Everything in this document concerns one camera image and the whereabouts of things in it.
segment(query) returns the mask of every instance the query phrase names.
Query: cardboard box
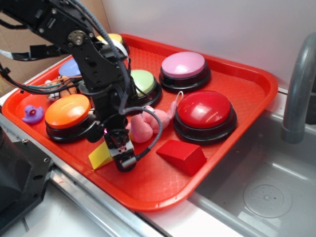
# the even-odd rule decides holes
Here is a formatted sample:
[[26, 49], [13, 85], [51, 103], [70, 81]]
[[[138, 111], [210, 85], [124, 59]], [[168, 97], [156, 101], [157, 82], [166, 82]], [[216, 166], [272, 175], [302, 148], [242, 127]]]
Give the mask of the cardboard box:
[[[81, 0], [81, 2], [85, 4], [85, 6], [96, 16], [105, 30], [109, 33], [110, 27], [105, 15], [102, 1]], [[0, 13], [0, 19], [9, 22], [10, 24], [20, 24], [3, 13]], [[10, 30], [3, 26], [0, 26], [0, 39], [0, 49], [9, 52], [28, 52], [30, 51], [30, 45], [51, 45], [50, 42], [47, 42], [41, 37], [35, 35], [30, 30]], [[11, 60], [0, 54], [0, 62], [3, 67], [8, 67], [11, 70], [9, 75], [12, 79], [19, 83], [23, 83], [67, 56], [68, 55], [62, 55], [60, 57], [47, 58], [32, 62], [20, 62]], [[8, 85], [0, 79], [0, 97], [10, 92], [12, 89], [14, 89], [14, 87]]]

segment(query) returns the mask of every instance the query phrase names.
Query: yellow block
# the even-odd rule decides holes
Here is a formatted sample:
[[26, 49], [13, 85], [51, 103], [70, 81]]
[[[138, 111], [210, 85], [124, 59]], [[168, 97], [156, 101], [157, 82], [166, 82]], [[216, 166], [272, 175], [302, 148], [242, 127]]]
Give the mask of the yellow block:
[[89, 160], [94, 170], [110, 163], [113, 158], [110, 155], [109, 148], [105, 142], [98, 146], [90, 155]]

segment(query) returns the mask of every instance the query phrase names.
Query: white wall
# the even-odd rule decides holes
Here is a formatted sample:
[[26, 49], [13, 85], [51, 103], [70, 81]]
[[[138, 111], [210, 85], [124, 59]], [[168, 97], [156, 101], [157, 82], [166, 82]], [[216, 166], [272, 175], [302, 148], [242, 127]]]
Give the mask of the white wall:
[[244, 63], [288, 88], [316, 0], [102, 0], [111, 32]]

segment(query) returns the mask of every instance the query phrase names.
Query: purple rubber duck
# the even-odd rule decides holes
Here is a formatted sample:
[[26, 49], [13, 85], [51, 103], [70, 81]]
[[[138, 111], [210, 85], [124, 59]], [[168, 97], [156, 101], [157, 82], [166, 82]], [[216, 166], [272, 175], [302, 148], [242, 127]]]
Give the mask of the purple rubber duck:
[[22, 118], [22, 121], [26, 123], [37, 123], [44, 115], [44, 109], [42, 107], [36, 108], [33, 105], [26, 106], [24, 111], [25, 117]]

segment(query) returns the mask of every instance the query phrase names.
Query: tray rim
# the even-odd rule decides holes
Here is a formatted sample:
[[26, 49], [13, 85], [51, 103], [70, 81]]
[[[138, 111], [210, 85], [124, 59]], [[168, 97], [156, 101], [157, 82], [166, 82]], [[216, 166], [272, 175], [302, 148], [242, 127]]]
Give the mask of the tray rim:
[[[124, 38], [124, 41], [127, 43], [127, 45], [131, 45], [134, 48], [142, 49], [147, 52], [156, 53], [162, 56], [169, 56], [176, 52], [187, 51], [182, 48], [170, 46], [170, 45], [159, 43], [159, 42], [152, 41], [149, 39], [143, 39], [137, 36], [131, 36], [131, 35], [126, 35], [126, 34], [121, 34], [121, 35]], [[229, 60], [221, 59], [221, 58], [210, 56], [210, 55], [205, 55], [205, 54], [202, 54], [202, 55], [205, 57], [208, 63], [210, 63], [211, 70], [220, 72], [220, 67], [226, 67], [226, 68], [238, 69], [235, 71], [231, 70], [230, 72], [231, 74], [229, 74], [230, 76], [240, 77], [240, 75], [235, 74], [236, 72], [240, 72], [240, 71], [243, 71], [253, 76], [257, 75], [256, 77], [253, 77], [253, 79], [249, 81], [252, 81], [258, 84], [264, 90], [265, 97], [261, 101], [261, 103], [254, 110], [252, 110], [249, 116], [245, 118], [245, 120], [236, 128], [236, 130], [229, 136], [229, 138], [227, 138], [227, 140], [213, 154], [213, 156], [209, 157], [208, 161], [204, 164], [204, 166], [194, 176], [191, 177], [189, 182], [184, 186], [182, 190], [180, 190], [180, 192], [178, 192], [177, 195], [164, 199], [164, 200], [160, 200], [160, 201], [143, 202], [143, 201], [136, 200], [125, 193], [120, 194], [118, 197], [117, 195], [113, 194], [112, 188], [109, 188], [110, 190], [105, 191], [108, 194], [112, 195], [114, 198], [116, 198], [121, 204], [123, 204], [124, 206], [130, 209], [133, 209], [135, 211], [157, 211], [157, 210], [162, 210], [167, 207], [171, 207], [174, 204], [177, 204], [180, 201], [188, 198], [191, 195], [191, 193], [194, 191], [194, 189], [208, 175], [208, 173], [214, 168], [214, 166], [221, 160], [221, 158], [234, 145], [234, 143], [236, 143], [237, 140], [244, 134], [244, 132], [253, 124], [253, 122], [265, 110], [266, 106], [275, 98], [277, 94], [278, 85], [277, 85], [277, 81], [275, 77], [272, 74], [262, 69], [258, 69], [252, 66], [241, 64], [241, 63], [232, 62]], [[54, 66], [48, 68], [47, 70], [43, 71], [42, 73], [38, 74], [32, 79], [35, 80], [35, 79], [38, 79], [39, 77], [43, 77], [45, 74], [49, 73], [53, 69], [56, 69], [57, 67], [60, 66], [61, 63], [69, 60], [70, 58], [71, 56], [59, 61]], [[4, 116], [10, 119], [13, 123], [19, 126], [20, 120], [13, 113], [11, 113], [9, 109], [10, 99], [17, 96], [17, 94], [20, 94], [20, 90], [13, 92], [7, 98], [7, 100], [5, 101], [2, 107], [2, 113]], [[23, 129], [25, 132], [27, 132], [29, 135], [31, 135], [35, 131], [29, 126], [22, 126], [22, 127], [19, 126], [19, 127]], [[38, 139], [38, 142], [40, 142], [43, 145], [43, 143], [46, 142], [46, 139]]]

